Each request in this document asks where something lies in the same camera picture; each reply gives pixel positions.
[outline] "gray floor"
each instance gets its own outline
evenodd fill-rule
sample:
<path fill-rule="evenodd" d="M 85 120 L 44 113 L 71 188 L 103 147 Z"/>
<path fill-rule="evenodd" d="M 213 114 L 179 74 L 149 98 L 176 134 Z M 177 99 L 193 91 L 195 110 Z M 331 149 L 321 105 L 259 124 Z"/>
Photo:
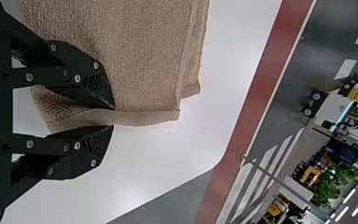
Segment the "gray floor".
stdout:
<path fill-rule="evenodd" d="M 109 224 L 190 224 L 200 208 L 213 171 L 201 175 L 177 189 L 118 217 Z"/>

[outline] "bolt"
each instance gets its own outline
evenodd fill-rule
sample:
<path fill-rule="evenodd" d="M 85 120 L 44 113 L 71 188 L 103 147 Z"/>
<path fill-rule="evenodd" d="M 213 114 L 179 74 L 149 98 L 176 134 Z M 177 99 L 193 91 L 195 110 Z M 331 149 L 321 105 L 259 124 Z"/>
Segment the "bolt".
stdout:
<path fill-rule="evenodd" d="M 91 167 L 95 167 L 97 165 L 97 161 L 96 160 L 92 160 L 91 161 Z"/>
<path fill-rule="evenodd" d="M 28 140 L 28 141 L 27 141 L 27 147 L 28 147 L 29 149 L 33 148 L 33 147 L 34 147 L 34 141 L 33 141 L 33 140 Z"/>
<path fill-rule="evenodd" d="M 54 172 L 55 172 L 54 168 L 48 169 L 48 175 L 49 175 L 49 176 L 54 175 Z"/>
<path fill-rule="evenodd" d="M 27 78 L 27 81 L 29 81 L 29 82 L 34 81 L 34 75 L 32 75 L 31 73 L 27 73 L 25 75 L 25 77 Z"/>
<path fill-rule="evenodd" d="M 97 62 L 95 62 L 94 63 L 94 69 L 97 70 L 99 67 L 100 67 L 100 65 Z"/>
<path fill-rule="evenodd" d="M 76 75 L 75 76 L 75 82 L 79 83 L 81 81 L 81 76 L 80 75 Z"/>
<path fill-rule="evenodd" d="M 64 146 L 63 147 L 63 152 L 68 152 L 69 151 L 69 147 L 68 146 Z"/>
<path fill-rule="evenodd" d="M 76 142 L 76 143 L 75 143 L 75 149 L 76 149 L 76 150 L 79 150 L 79 149 L 80 149 L 80 146 L 81 146 L 81 145 L 80 145 L 80 142 Z"/>
<path fill-rule="evenodd" d="M 55 52 L 57 51 L 57 46 L 55 45 L 50 45 L 51 51 Z"/>

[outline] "towel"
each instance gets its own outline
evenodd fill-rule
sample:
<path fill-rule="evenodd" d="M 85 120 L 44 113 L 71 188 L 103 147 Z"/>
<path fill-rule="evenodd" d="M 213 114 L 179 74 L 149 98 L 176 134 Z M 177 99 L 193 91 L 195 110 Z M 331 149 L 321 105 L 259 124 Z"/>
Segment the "towel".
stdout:
<path fill-rule="evenodd" d="M 117 104 L 116 111 L 92 108 L 33 87 L 49 129 L 177 120 L 181 100 L 200 93 L 208 8 L 209 0 L 20 0 L 27 27 L 104 65 Z"/>

